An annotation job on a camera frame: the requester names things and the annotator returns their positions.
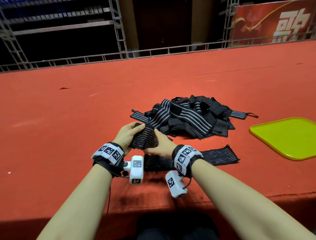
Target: person's left hand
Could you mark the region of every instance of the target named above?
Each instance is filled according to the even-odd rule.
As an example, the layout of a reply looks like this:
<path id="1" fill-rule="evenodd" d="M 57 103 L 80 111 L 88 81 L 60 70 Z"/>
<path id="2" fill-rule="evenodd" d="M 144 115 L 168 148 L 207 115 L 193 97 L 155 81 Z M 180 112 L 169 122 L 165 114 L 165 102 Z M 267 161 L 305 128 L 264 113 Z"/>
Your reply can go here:
<path id="1" fill-rule="evenodd" d="M 137 122 L 133 122 L 123 126 L 118 132 L 116 138 L 113 140 L 114 143 L 119 144 L 123 148 L 125 156 L 131 150 L 131 148 L 129 148 L 128 146 L 131 144 L 134 135 L 145 128 L 145 124 L 141 124 L 133 128 L 136 123 Z"/>

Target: hand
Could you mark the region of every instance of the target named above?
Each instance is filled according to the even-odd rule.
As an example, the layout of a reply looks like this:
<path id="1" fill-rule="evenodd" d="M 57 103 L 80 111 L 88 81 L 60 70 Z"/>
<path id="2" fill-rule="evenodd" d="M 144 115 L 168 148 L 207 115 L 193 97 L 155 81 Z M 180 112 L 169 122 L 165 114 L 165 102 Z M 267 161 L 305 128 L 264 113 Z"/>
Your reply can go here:
<path id="1" fill-rule="evenodd" d="M 172 152 L 177 145 L 170 141 L 166 135 L 159 132 L 158 129 L 155 129 L 155 134 L 158 139 L 158 147 L 144 149 L 144 153 L 172 158 Z"/>
<path id="2" fill-rule="evenodd" d="M 136 123 L 137 122 L 133 122 L 123 126 L 118 132 L 116 138 L 113 140 L 114 143 L 119 144 L 123 148 L 125 156 L 131 150 L 128 146 L 131 144 L 134 135 L 145 128 L 145 124 L 141 124 L 133 128 Z"/>

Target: red banner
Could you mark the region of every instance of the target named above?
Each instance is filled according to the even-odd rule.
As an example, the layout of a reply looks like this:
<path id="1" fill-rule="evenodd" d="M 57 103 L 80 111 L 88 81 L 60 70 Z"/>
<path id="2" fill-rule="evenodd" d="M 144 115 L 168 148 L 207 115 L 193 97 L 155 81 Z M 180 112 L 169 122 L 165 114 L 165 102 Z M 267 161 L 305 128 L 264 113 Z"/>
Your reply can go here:
<path id="1" fill-rule="evenodd" d="M 316 0 L 245 5 L 235 11 L 230 32 L 232 46 L 296 41 L 312 36 L 303 33 L 312 31 L 309 26 L 315 17 Z"/>

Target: pile of fabric straps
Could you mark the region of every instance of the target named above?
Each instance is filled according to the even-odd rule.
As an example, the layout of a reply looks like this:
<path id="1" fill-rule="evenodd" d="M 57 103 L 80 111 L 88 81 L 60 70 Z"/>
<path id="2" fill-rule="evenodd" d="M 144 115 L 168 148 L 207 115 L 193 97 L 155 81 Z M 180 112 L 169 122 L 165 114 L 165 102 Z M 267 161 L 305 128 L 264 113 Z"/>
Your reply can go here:
<path id="1" fill-rule="evenodd" d="M 231 110 L 220 104 L 214 98 L 191 96 L 190 98 L 176 97 L 164 99 L 155 104 L 152 110 L 141 113 L 132 110 L 131 118 L 146 124 L 145 129 L 136 134 L 130 145 L 132 148 L 146 149 L 158 145 L 154 129 L 157 128 L 165 135 L 176 137 L 188 134 L 192 138 L 204 139 L 213 135 L 228 137 L 228 130 L 235 127 L 229 117 L 245 119 L 249 114 Z M 216 150 L 202 151 L 207 162 L 213 165 L 232 164 L 239 161 L 232 149 L 227 145 Z M 173 160 L 159 156 L 144 156 L 145 171 L 174 170 Z"/>

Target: red table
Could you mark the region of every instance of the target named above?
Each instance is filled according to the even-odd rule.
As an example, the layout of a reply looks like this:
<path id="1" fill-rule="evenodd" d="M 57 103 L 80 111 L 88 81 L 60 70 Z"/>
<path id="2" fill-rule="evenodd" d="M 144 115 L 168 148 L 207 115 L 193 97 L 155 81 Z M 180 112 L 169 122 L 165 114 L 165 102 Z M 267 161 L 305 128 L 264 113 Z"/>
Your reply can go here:
<path id="1" fill-rule="evenodd" d="M 201 151 L 229 144 L 241 160 L 220 169 L 316 227 L 316 159 L 288 160 L 249 132 L 288 117 L 316 121 L 315 52 L 307 41 L 1 74 L 0 238 L 34 239 L 90 170 L 93 152 L 134 121 L 131 109 L 191 94 L 259 118 L 232 118 L 228 138 L 174 142 Z M 115 178 L 97 238 L 132 234 L 146 211 L 183 209 L 210 213 L 223 239 L 231 234 L 195 181 L 173 199 L 164 174 L 146 173 L 142 186 Z"/>

